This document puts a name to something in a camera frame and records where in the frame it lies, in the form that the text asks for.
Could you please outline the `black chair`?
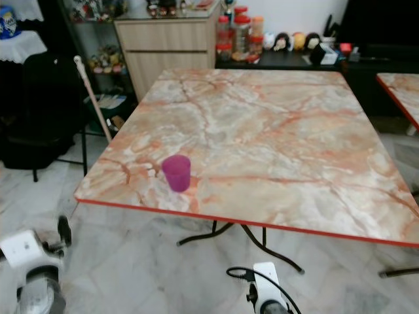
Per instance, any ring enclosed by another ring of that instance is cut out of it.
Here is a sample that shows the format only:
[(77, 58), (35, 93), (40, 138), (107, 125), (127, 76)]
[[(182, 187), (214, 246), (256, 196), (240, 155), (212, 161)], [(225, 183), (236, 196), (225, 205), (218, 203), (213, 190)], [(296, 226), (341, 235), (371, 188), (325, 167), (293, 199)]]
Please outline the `black chair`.
[(0, 159), (36, 175), (69, 152), (86, 125), (84, 86), (74, 59), (51, 53), (28, 57), (21, 83), (9, 105), (13, 120), (0, 132)]

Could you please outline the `purple plastic cup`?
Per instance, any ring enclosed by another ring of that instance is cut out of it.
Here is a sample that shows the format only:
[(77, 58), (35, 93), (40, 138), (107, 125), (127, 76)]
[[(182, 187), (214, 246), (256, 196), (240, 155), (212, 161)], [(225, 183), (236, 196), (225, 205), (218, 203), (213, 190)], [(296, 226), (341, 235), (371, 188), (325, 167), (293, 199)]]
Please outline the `purple plastic cup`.
[(168, 185), (174, 192), (184, 192), (191, 185), (191, 159), (188, 156), (176, 154), (166, 158), (162, 164)]

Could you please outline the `orange marble folding table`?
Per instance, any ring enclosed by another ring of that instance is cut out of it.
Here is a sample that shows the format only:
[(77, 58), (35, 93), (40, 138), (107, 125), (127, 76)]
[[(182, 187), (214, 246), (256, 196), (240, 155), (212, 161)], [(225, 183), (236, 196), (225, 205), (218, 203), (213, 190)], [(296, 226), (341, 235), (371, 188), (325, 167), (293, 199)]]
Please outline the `orange marble folding table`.
[[(191, 159), (171, 190), (161, 164)], [(80, 203), (419, 249), (419, 204), (343, 76), (169, 69), (90, 168)]]

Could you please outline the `glass display shelf unit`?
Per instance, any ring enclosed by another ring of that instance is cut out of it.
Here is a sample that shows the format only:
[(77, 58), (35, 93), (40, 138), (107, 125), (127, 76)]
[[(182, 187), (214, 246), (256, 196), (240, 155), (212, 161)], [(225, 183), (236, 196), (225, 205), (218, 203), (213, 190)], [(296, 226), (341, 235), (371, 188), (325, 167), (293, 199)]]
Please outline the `glass display shelf unit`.
[(111, 135), (128, 119), (137, 96), (113, 25), (128, 13), (128, 0), (55, 0), (75, 50), (86, 66)]

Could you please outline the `white lace table cloth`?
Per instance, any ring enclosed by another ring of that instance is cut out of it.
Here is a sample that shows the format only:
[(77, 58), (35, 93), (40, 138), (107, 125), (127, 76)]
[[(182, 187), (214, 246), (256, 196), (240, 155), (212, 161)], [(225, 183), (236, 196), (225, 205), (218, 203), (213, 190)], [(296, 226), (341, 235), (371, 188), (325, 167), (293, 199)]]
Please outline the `white lace table cloth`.
[(24, 63), (27, 57), (48, 51), (39, 34), (32, 30), (22, 31), (11, 39), (0, 40), (0, 60)]

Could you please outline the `light wooden drawer cabinet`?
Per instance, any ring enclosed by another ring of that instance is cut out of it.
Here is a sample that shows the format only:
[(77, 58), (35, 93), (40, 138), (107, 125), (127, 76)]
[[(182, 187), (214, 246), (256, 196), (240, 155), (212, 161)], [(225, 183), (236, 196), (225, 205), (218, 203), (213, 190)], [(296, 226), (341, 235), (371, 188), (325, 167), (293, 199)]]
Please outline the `light wooden drawer cabinet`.
[(174, 18), (153, 18), (140, 6), (114, 20), (139, 101), (166, 69), (215, 68), (219, 13), (221, 0), (213, 0), (206, 10), (189, 9)]

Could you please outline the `blue printed box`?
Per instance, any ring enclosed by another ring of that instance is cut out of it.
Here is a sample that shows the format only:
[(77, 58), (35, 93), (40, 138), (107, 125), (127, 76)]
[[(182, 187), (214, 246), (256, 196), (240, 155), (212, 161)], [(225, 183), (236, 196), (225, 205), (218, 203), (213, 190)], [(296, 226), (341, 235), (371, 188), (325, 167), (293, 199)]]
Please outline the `blue printed box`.
[(0, 39), (7, 40), (21, 34), (17, 24), (17, 15), (8, 5), (0, 5)]

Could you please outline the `white lace curtain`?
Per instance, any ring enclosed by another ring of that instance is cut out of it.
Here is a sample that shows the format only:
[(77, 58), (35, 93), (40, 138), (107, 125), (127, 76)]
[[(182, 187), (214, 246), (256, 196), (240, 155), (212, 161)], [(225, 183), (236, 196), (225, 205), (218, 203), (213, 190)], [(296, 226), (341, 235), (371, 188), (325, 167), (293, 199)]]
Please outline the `white lace curtain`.
[(12, 7), (21, 20), (44, 21), (38, 0), (4, 0), (4, 3)]

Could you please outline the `red-lidded jar with snacks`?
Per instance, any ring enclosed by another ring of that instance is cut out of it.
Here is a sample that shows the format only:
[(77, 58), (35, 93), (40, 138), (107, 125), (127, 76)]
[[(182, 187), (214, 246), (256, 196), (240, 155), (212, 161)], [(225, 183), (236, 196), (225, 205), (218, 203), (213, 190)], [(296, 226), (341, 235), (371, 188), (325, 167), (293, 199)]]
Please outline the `red-lidded jar with snacks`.
[(218, 61), (230, 61), (232, 57), (233, 30), (230, 26), (230, 18), (218, 17), (216, 24), (216, 53)]

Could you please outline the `black mug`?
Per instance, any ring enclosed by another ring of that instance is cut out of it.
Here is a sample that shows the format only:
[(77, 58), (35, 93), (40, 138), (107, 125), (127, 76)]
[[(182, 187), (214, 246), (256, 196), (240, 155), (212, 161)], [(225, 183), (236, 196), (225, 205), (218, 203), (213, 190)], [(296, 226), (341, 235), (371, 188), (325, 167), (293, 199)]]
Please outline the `black mug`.
[(319, 44), (309, 54), (311, 65), (332, 65), (332, 50), (329, 45)]

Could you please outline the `red-edged marble side table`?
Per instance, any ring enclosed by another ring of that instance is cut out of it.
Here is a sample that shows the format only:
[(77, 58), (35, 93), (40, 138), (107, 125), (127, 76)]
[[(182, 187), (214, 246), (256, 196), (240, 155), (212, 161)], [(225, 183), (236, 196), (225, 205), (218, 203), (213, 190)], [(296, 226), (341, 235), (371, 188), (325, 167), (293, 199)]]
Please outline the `red-edged marble side table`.
[(407, 134), (415, 135), (419, 131), (419, 74), (377, 73), (375, 77), (410, 120)]

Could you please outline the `black-haired plush doll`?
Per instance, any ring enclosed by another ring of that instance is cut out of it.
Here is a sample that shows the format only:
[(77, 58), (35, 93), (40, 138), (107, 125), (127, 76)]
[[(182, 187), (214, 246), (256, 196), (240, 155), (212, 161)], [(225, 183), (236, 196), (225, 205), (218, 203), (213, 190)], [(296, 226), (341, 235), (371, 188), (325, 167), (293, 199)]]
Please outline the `black-haired plush doll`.
[(318, 45), (322, 42), (322, 38), (317, 33), (309, 33), (305, 36), (305, 40), (303, 42), (303, 48), (305, 51), (311, 51), (318, 47)]
[(288, 51), (293, 49), (293, 42), (288, 33), (279, 33), (275, 36), (274, 45), (272, 46), (273, 51)]

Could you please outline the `yellow plush doll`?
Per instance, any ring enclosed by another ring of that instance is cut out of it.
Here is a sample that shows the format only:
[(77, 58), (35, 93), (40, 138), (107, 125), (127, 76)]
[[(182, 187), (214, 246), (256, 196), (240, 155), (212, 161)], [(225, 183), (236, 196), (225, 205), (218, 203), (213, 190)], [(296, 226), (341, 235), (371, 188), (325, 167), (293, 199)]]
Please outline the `yellow plush doll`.
[(296, 32), (291, 36), (291, 50), (293, 51), (304, 51), (306, 44), (306, 34), (302, 32)]

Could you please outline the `tall red-lidded plastic jar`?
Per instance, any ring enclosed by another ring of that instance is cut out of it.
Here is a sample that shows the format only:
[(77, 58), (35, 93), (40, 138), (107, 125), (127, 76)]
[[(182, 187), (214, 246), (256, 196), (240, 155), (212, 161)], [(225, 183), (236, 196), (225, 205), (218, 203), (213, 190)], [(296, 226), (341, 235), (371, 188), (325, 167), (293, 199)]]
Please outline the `tall red-lidded plastic jar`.
[(246, 14), (237, 15), (234, 18), (234, 38), (232, 59), (243, 61), (249, 55), (249, 30), (251, 29), (251, 18)]

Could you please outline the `orange-lidded plastic jar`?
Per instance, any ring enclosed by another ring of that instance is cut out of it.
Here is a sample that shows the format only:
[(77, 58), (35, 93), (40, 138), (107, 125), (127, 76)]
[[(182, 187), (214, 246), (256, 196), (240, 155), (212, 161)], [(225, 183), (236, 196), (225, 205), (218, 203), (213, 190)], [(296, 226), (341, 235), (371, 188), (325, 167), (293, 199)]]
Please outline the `orange-lidded plastic jar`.
[(264, 18), (261, 16), (251, 17), (251, 27), (249, 27), (249, 36), (261, 38), (264, 36)]

